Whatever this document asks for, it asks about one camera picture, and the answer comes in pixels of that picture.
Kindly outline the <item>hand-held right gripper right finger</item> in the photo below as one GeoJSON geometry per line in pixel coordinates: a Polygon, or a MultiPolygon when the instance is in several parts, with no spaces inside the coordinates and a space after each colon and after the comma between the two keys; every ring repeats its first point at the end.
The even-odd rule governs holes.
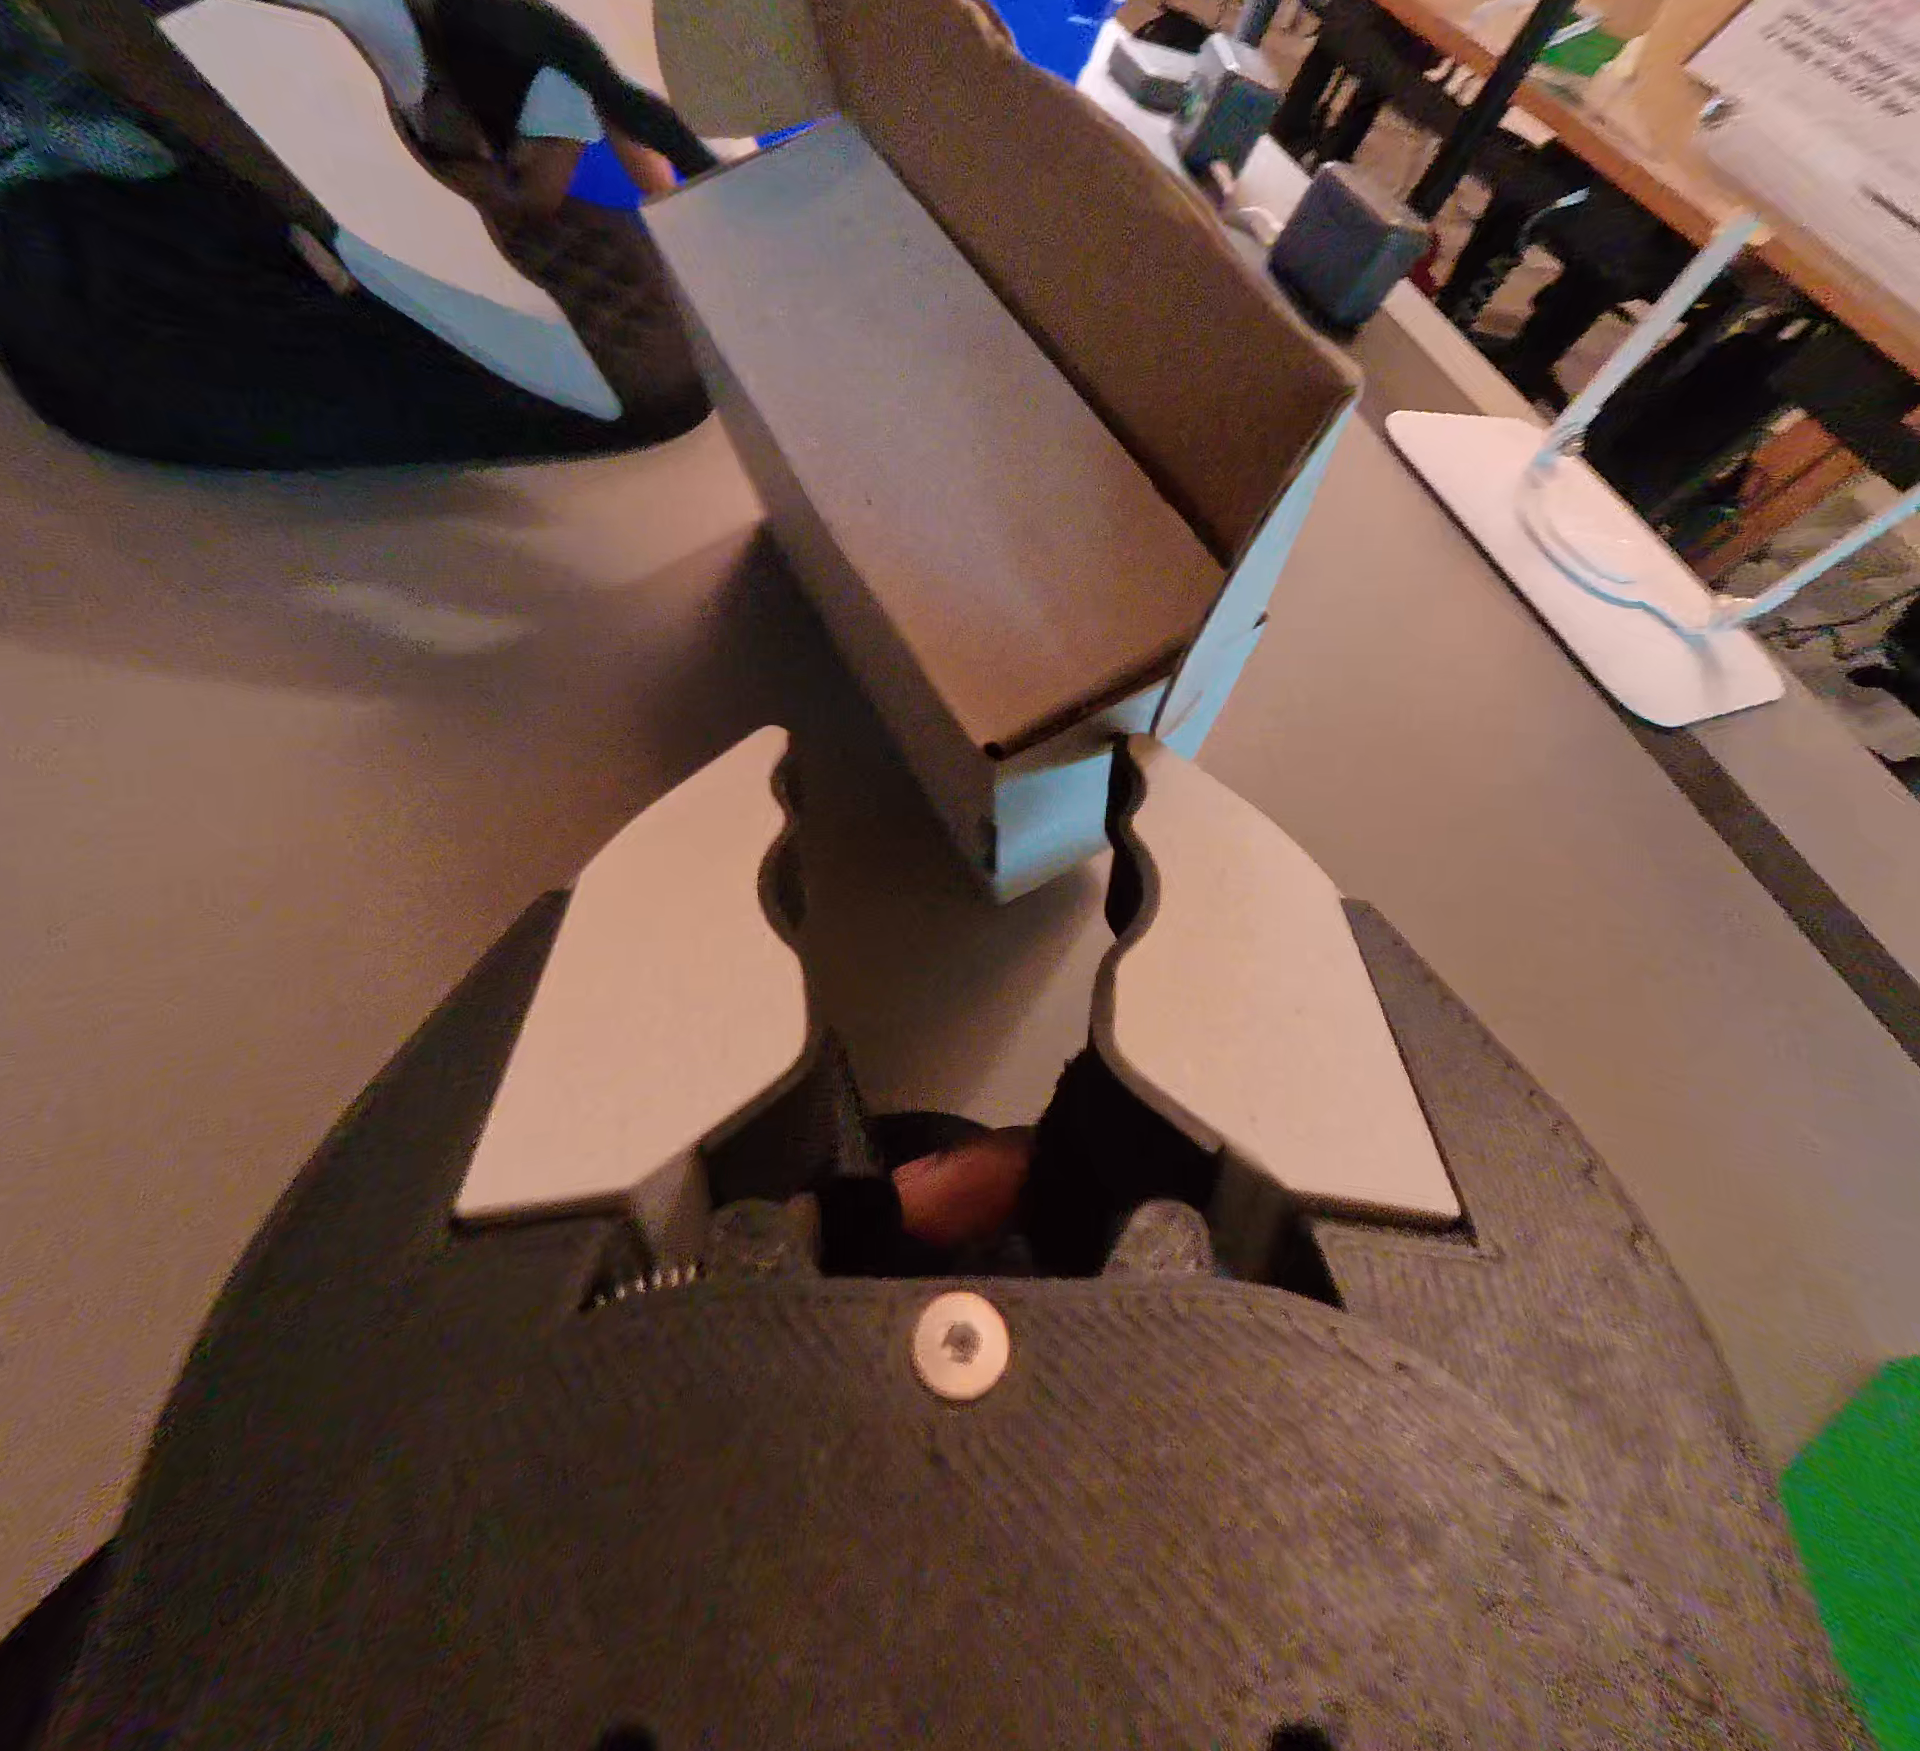
{"type": "Polygon", "coordinates": [[[1307,1220],[1463,1228],[1339,881],[1155,735],[1117,747],[1114,794],[1091,1044],[1210,1162],[1216,1253],[1280,1258],[1307,1220]]]}

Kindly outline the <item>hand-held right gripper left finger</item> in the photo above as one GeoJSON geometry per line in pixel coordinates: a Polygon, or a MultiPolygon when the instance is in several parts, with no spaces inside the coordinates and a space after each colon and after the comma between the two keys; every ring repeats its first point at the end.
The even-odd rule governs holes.
{"type": "Polygon", "coordinates": [[[702,1251],[705,1152],[824,1044],[789,892],[789,744],[754,728],[592,859],[455,1198],[462,1226],[615,1215],[650,1258],[702,1251]]]}

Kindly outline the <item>white cardboard mailer box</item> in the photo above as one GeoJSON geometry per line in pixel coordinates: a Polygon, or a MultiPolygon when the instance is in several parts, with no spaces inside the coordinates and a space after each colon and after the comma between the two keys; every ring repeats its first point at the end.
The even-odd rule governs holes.
{"type": "Polygon", "coordinates": [[[1363,374],[980,0],[654,0],[673,100],[777,146],[649,208],[787,569],[957,859],[1104,852],[1195,753],[1363,374]]]}

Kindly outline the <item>green plastic bin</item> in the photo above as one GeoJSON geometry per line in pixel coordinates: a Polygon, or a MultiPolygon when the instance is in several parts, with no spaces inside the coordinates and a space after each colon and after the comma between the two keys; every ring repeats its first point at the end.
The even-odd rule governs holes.
{"type": "Polygon", "coordinates": [[[1918,1359],[1893,1359],[1780,1476],[1816,1610],[1879,1748],[1918,1748],[1918,1359]]]}

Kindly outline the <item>person's right hand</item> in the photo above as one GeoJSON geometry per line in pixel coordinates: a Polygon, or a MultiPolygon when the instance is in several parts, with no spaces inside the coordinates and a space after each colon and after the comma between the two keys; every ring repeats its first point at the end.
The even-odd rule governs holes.
{"type": "Polygon", "coordinates": [[[992,1129],[900,1162],[892,1171],[900,1234],[932,1251],[961,1251],[1005,1234],[1027,1198],[1033,1129],[992,1129]]]}

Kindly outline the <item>dark grey box device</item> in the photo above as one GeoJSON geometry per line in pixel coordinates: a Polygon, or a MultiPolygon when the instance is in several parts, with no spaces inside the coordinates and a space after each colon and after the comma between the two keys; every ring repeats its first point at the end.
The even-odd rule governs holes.
{"type": "Polygon", "coordinates": [[[1347,162],[1328,162],[1277,231],[1267,276],[1317,329],[1347,338],[1431,246],[1422,215],[1347,162]]]}
{"type": "Polygon", "coordinates": [[[1195,177],[1239,176],[1280,108],[1273,63],[1258,47],[1214,33],[1195,55],[1172,109],[1172,152],[1195,177]]]}
{"type": "Polygon", "coordinates": [[[1195,78],[1197,55],[1184,55],[1133,33],[1117,33],[1104,58],[1114,84],[1148,114],[1178,114],[1195,78]]]}

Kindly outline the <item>long wooden table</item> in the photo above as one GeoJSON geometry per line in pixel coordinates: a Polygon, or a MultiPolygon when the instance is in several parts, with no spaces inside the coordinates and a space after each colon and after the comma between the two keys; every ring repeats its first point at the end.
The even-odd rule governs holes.
{"type": "MultiPolygon", "coordinates": [[[[1538,0],[1365,0],[1385,17],[1421,37],[1439,58],[1488,78],[1520,38],[1538,0]]],[[[1547,81],[1540,68],[1508,98],[1508,109],[1535,119],[1568,149],[1670,236],[1702,246],[1730,218],[1735,198],[1725,176],[1696,146],[1693,133],[1709,90],[1688,76],[1688,58],[1737,11],[1737,0],[1664,0],[1649,30],[1626,43],[1580,98],[1547,81]]],[[[1756,264],[1810,305],[1810,318],[1841,324],[1869,346],[1883,368],[1918,374],[1918,300],[1841,257],[1805,223],[1787,218],[1787,199],[1768,192],[1756,264]]],[[[1715,580],[1761,555],[1786,526],[1796,526],[1841,489],[1841,473],[1858,474],[1868,448],[1841,441],[1836,422],[1801,417],[1787,444],[1752,450],[1768,480],[1737,489],[1737,506],[1688,555],[1696,573],[1715,580]]]]}

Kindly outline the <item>printed instruction sheet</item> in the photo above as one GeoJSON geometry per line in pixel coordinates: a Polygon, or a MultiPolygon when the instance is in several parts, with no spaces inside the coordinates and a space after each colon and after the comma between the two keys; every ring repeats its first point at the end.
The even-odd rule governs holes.
{"type": "Polygon", "coordinates": [[[1918,0],[1729,0],[1688,78],[1714,176],[1918,313],[1918,0]]]}

